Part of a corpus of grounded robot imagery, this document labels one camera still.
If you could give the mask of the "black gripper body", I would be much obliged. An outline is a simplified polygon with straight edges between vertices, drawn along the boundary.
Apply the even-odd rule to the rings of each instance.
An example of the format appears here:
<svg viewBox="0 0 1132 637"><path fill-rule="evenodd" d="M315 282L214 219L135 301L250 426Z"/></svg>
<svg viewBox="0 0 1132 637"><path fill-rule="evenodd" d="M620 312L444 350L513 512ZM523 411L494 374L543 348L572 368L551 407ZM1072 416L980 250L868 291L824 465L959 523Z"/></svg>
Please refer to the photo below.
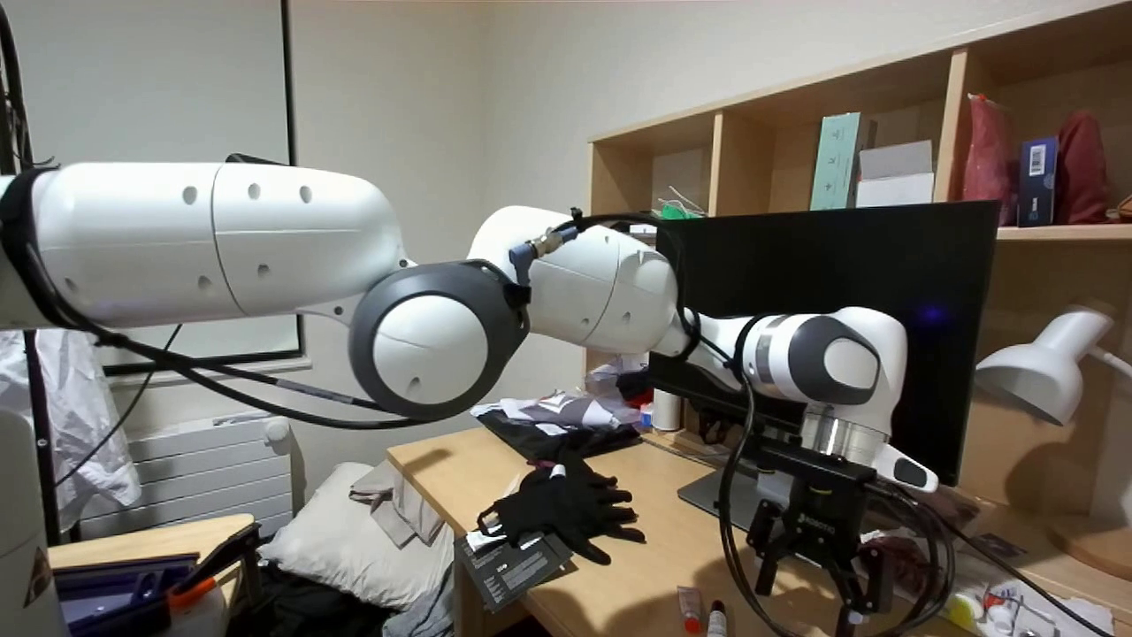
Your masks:
<svg viewBox="0 0 1132 637"><path fill-rule="evenodd" d="M941 538L914 499L888 490L870 469L795 449L785 442L747 442L744 465L757 479L751 550L762 555L757 587L768 591L782 558L819 563L839 591L888 591L890 563L864 542L868 517L890 517L928 542L941 563Z"/></svg>

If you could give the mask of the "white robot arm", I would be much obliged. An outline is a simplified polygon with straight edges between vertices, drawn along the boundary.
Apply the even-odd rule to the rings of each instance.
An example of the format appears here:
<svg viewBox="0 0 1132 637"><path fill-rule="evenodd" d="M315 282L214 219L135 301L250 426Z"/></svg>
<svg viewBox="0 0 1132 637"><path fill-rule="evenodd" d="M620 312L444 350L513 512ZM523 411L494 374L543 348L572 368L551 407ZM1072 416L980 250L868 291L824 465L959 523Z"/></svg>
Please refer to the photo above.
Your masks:
<svg viewBox="0 0 1132 637"><path fill-rule="evenodd" d="M67 164L4 180L12 331L125 348L138 327L257 314L341 322L356 385L406 423L469 407L543 333L824 411L839 459L939 485L890 442L908 333L881 307L709 314L649 241L532 206L491 212L464 259L415 267L389 200L328 169Z"/></svg>

